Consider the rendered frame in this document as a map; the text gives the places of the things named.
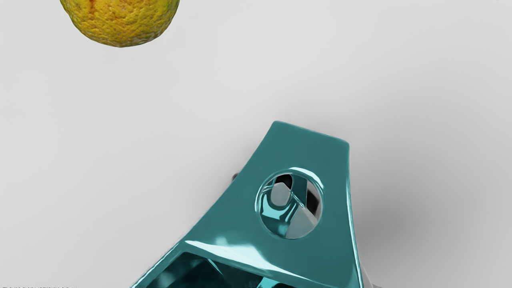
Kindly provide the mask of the yellow-orange citrus fruit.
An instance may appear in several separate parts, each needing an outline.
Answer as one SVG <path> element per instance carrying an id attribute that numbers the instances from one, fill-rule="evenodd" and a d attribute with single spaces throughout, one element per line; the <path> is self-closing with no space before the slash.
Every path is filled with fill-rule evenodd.
<path id="1" fill-rule="evenodd" d="M 60 0 L 87 38 L 111 47 L 148 43 L 171 24 L 180 0 Z"/>

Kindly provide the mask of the teal faceted mug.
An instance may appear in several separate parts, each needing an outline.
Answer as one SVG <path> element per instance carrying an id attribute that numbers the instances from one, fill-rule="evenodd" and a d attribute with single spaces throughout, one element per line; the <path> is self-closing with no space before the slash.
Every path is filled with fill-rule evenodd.
<path id="1" fill-rule="evenodd" d="M 221 197 L 131 288 L 379 288 L 358 257 L 349 149 L 274 122 Z"/>

